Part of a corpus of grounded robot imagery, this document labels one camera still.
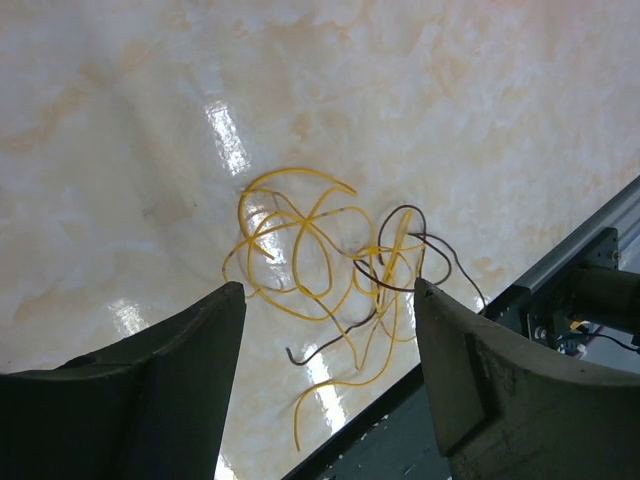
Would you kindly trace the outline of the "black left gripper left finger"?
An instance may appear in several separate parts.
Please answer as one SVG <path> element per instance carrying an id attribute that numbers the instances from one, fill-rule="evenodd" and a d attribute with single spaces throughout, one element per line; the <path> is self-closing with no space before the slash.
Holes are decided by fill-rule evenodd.
<path id="1" fill-rule="evenodd" d="M 1 378 L 5 479 L 211 479 L 246 315 L 229 282 L 52 370 Z"/>

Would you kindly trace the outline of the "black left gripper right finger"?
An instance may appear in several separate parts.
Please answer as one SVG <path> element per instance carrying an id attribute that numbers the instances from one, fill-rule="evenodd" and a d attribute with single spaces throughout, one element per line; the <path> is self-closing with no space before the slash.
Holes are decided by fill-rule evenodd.
<path id="1" fill-rule="evenodd" d="M 562 355 L 419 278 L 416 334 L 455 479 L 636 479 L 639 377 Z"/>

